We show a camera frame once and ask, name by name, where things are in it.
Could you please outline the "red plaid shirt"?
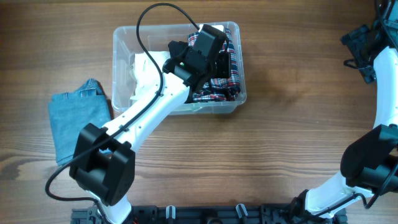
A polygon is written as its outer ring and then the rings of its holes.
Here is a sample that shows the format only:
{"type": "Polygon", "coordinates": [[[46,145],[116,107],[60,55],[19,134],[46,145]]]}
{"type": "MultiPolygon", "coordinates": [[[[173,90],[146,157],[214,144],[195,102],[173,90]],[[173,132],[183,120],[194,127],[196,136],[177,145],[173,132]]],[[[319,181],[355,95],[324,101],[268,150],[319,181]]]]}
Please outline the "red plaid shirt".
{"type": "Polygon", "coordinates": [[[236,51],[233,45],[231,31],[224,29],[228,39],[228,53],[231,56],[231,76],[229,78],[212,78],[210,83],[205,83],[199,93],[189,96],[187,103],[207,103],[211,101],[235,101],[241,91],[236,51]]]}

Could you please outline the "cream cloth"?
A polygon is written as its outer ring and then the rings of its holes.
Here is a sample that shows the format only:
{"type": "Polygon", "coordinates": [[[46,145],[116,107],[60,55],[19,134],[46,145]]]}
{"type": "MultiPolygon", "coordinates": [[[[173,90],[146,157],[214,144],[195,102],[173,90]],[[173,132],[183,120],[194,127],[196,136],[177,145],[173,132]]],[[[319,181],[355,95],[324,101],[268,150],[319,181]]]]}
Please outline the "cream cloth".
{"type": "Polygon", "coordinates": [[[159,73],[146,53],[134,55],[129,73],[135,83],[135,89],[130,97],[133,102],[143,98],[159,82],[159,73]]]}

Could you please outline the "blue jeans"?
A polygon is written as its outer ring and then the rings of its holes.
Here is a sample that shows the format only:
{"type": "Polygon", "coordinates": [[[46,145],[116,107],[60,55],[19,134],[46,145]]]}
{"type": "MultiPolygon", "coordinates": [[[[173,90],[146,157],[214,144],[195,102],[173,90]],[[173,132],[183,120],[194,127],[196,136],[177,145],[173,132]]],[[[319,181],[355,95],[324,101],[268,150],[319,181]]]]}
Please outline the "blue jeans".
{"type": "Polygon", "coordinates": [[[58,166],[73,158],[78,135],[87,124],[100,128],[111,120],[106,96],[93,78],[75,91],[53,95],[48,109],[58,166]]]}

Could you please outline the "black garment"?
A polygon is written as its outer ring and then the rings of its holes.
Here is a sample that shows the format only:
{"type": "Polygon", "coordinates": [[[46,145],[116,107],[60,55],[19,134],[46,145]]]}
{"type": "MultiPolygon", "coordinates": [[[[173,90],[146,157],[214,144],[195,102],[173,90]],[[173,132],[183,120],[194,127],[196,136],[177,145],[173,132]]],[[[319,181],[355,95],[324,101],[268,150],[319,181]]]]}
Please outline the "black garment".
{"type": "Polygon", "coordinates": [[[168,44],[171,61],[182,61],[187,53],[188,43],[172,40],[168,44]]]}

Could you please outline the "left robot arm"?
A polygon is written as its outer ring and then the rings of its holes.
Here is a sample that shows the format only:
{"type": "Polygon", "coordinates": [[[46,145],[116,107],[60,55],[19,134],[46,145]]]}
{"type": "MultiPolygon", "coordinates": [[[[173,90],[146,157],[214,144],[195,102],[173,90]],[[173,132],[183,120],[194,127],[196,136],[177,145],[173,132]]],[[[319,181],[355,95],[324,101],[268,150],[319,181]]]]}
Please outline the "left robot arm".
{"type": "Polygon", "coordinates": [[[144,50],[134,57],[136,91],[132,106],[101,127],[87,124],[79,133],[70,177],[94,200],[88,221],[126,223],[127,199],[136,154],[153,130],[176,108],[208,96],[213,78],[232,73],[231,33],[203,24],[185,42],[166,51],[144,50]]]}

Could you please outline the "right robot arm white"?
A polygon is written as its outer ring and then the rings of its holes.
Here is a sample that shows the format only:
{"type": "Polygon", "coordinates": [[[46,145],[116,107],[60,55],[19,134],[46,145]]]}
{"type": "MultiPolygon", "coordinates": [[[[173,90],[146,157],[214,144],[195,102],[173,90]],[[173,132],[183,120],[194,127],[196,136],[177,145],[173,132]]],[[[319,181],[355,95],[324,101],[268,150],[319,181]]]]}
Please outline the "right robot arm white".
{"type": "Polygon", "coordinates": [[[339,172],[282,208],[287,223],[339,223],[347,206],[362,201],[369,210],[380,196],[397,192],[397,157],[391,155],[397,148],[397,1],[375,1],[374,10],[371,27],[341,38],[353,56],[344,66],[377,85],[373,129],[346,148],[339,172]]]}

